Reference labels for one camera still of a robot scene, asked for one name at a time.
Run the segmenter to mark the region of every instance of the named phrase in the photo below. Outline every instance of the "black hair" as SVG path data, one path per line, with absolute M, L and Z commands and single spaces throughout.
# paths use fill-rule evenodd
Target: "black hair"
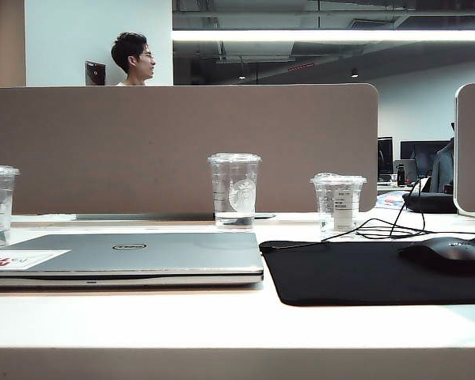
M 146 45 L 146 37 L 142 34 L 123 32 L 116 38 L 114 45 L 112 45 L 112 59 L 114 59 L 116 65 L 128 74 L 128 57 L 133 55 L 139 59 Z

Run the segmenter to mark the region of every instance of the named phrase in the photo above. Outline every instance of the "bottle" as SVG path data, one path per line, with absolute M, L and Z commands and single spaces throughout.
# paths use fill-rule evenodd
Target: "bottle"
M 397 166 L 397 185 L 405 186 L 405 166 L 403 164 Z

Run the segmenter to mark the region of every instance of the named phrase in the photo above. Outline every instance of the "ceiling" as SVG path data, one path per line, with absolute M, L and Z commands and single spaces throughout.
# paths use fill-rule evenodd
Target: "ceiling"
M 173 0 L 173 29 L 475 29 L 475 0 Z M 475 43 L 175 41 L 173 57 L 179 85 L 365 82 L 475 60 Z

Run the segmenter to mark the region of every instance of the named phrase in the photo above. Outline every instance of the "red and white sticker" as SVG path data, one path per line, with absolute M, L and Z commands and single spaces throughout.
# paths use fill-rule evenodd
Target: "red and white sticker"
M 0 249 L 0 271 L 21 271 L 69 252 L 69 249 L 19 250 Z

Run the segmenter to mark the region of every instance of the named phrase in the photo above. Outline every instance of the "dell laptop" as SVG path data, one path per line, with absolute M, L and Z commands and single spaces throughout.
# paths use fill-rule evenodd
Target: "dell laptop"
M 257 283 L 253 233 L 56 234 L 0 249 L 0 287 Z

